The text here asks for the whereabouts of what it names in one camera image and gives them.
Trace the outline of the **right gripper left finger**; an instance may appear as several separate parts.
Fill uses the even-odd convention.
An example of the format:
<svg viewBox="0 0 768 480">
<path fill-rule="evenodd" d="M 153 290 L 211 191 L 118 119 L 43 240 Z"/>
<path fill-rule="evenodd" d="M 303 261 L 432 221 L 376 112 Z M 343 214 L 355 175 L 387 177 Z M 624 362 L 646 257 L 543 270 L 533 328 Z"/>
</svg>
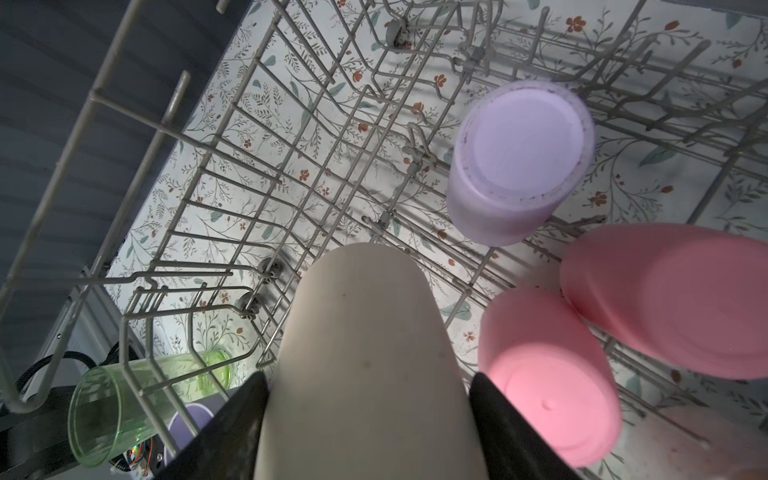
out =
<svg viewBox="0 0 768 480">
<path fill-rule="evenodd" d="M 157 479 L 252 479 L 269 396 L 266 375 L 258 371 L 181 452 L 165 450 Z"/>
</svg>

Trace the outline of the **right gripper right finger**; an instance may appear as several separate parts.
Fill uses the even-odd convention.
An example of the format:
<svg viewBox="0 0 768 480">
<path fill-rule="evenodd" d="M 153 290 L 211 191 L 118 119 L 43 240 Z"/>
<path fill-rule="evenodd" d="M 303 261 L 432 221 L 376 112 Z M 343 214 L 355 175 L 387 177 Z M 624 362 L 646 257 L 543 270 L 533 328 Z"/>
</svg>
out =
<svg viewBox="0 0 768 480">
<path fill-rule="evenodd" d="M 468 397 L 490 479 L 579 479 L 485 374 Z"/>
</svg>

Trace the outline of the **light purple cup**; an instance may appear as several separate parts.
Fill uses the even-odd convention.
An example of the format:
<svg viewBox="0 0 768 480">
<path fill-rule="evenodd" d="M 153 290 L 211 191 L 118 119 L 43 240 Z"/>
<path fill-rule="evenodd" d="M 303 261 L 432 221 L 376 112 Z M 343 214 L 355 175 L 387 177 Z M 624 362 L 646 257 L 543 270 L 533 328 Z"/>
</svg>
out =
<svg viewBox="0 0 768 480">
<path fill-rule="evenodd" d="M 580 184 L 595 159 L 584 101 L 562 84 L 515 81 L 475 102 L 453 148 L 446 206 L 468 240 L 516 244 Z"/>
</svg>

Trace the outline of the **white cup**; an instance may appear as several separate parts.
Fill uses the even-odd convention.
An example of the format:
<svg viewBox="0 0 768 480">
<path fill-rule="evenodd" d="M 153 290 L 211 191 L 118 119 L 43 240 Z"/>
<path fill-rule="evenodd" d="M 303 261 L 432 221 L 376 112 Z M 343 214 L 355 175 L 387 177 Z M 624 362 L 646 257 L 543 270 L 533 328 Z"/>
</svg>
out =
<svg viewBox="0 0 768 480">
<path fill-rule="evenodd" d="M 704 437 L 707 448 L 656 416 L 639 420 L 626 434 L 619 456 L 629 479 L 765 479 L 767 436 L 727 416 L 695 405 L 664 415 Z"/>
</svg>

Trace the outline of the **beige cup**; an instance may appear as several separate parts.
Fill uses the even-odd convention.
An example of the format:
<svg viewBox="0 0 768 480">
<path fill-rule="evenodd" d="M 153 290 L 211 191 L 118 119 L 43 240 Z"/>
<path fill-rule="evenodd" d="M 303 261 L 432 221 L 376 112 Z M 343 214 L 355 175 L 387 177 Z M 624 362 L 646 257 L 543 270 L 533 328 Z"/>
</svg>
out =
<svg viewBox="0 0 768 480">
<path fill-rule="evenodd" d="M 484 479 L 460 368 L 416 262 L 324 254 L 298 285 L 261 428 L 258 479 Z"/>
</svg>

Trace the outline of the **pink cup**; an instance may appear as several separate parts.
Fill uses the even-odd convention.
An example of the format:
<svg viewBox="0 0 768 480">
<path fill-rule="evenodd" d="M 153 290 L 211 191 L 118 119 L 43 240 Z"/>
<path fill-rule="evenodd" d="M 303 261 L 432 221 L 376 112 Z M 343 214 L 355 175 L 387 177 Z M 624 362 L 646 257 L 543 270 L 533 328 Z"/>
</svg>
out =
<svg viewBox="0 0 768 480">
<path fill-rule="evenodd" d="M 709 376 L 767 375 L 767 245 L 671 223 L 606 225 L 566 249 L 570 304 L 624 345 Z"/>
<path fill-rule="evenodd" d="M 560 294 L 496 295 L 481 317 L 478 369 L 570 466 L 592 466 L 616 446 L 623 421 L 611 367 Z"/>
</svg>

